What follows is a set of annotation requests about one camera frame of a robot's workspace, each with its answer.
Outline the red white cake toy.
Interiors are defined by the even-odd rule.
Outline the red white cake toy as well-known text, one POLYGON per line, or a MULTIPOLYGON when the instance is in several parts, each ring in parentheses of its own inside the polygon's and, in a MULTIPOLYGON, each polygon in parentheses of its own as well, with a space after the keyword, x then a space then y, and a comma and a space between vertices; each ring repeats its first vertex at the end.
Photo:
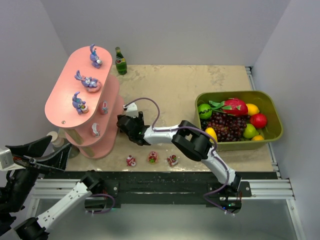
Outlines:
POLYGON ((136 159, 132 155, 129 155, 126 158, 126 163, 129 167, 134 167, 136 165, 136 159))

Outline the purple bunny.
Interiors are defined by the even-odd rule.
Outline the purple bunny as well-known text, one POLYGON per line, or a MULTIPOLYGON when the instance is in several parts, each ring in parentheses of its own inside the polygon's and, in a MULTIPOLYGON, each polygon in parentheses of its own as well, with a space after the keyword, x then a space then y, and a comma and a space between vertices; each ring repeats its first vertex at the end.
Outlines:
POLYGON ((81 82, 88 93, 97 93, 102 87, 101 82, 97 78, 81 75, 79 70, 76 71, 74 78, 81 82))

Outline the strawberry cake toy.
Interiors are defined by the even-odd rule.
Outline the strawberry cake toy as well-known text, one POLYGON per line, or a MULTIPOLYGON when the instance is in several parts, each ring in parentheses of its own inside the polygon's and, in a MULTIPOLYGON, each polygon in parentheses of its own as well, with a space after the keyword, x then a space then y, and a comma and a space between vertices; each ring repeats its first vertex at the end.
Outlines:
POLYGON ((169 164, 170 167, 174 167, 175 165, 177 165, 179 163, 178 158, 175 154, 170 155, 167 158, 167 162, 169 164))

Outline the small purple bunny cupcake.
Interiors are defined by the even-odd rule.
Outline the small purple bunny cupcake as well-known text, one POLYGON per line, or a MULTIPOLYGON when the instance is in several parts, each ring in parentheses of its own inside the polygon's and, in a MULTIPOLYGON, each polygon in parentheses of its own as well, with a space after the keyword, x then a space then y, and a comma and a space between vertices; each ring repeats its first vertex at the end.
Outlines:
POLYGON ((74 93, 72 97, 72 106, 76 109, 79 115, 82 115, 89 112, 89 107, 87 106, 86 101, 83 101, 81 98, 78 97, 79 93, 79 91, 74 93))

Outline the pink egg shaped toy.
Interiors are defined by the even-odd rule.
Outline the pink egg shaped toy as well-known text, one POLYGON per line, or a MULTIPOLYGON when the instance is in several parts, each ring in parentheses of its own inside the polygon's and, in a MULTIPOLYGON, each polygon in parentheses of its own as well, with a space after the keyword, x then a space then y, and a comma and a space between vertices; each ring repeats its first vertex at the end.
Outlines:
POLYGON ((106 115, 109 112, 109 108, 108 108, 108 102, 107 101, 103 101, 100 103, 100 107, 99 107, 100 113, 102 115, 106 115))

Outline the pink round cake toy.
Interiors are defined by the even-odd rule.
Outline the pink round cake toy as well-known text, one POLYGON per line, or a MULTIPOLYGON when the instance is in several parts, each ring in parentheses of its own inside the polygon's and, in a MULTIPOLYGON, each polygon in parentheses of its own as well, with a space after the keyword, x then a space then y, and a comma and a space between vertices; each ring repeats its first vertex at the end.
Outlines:
POLYGON ((151 151, 148 155, 147 161, 150 164, 156 164, 158 162, 158 153, 151 151))

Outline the purple bunny figure toy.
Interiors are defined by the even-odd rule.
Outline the purple bunny figure toy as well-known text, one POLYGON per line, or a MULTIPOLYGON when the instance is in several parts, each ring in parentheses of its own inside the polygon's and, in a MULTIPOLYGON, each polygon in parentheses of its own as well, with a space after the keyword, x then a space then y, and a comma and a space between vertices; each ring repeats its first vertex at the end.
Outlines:
POLYGON ((90 50, 90 61, 91 61, 91 65, 97 69, 99 69, 102 66, 102 61, 100 60, 99 56, 96 53, 96 48, 95 48, 95 44, 91 44, 89 46, 89 50, 90 50))

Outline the pink white cake toy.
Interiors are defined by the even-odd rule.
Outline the pink white cake toy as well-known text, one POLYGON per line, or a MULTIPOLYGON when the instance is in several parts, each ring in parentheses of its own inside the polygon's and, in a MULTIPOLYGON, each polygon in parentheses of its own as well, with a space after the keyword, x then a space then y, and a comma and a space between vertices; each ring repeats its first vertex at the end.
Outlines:
POLYGON ((100 136, 100 125, 98 123, 94 122, 91 125, 90 133, 94 138, 98 138, 100 136))

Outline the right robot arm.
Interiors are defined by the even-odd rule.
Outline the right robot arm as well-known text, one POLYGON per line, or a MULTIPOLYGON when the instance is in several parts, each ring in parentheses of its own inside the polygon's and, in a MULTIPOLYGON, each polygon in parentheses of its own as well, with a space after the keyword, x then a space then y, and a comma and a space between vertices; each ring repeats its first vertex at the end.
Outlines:
POLYGON ((218 182, 230 191, 239 190, 242 178, 218 155, 215 140, 189 121, 183 120, 170 127, 152 127, 144 124, 142 113, 139 117, 120 114, 117 116, 116 125, 131 142, 139 146, 175 145, 188 159, 203 163, 218 182))

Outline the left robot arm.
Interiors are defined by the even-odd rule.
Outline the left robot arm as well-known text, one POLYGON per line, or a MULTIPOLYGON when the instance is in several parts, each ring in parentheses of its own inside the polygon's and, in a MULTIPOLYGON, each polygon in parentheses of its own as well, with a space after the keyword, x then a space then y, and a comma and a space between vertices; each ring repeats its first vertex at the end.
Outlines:
POLYGON ((6 184, 0 188, 0 238, 2 240, 46 240, 57 222, 85 199, 100 194, 103 180, 90 170, 65 192, 53 192, 58 200, 45 211, 41 201, 46 196, 39 188, 43 175, 66 169, 71 144, 44 155, 52 141, 48 135, 23 145, 6 145, 0 149, 0 170, 6 173, 6 184))

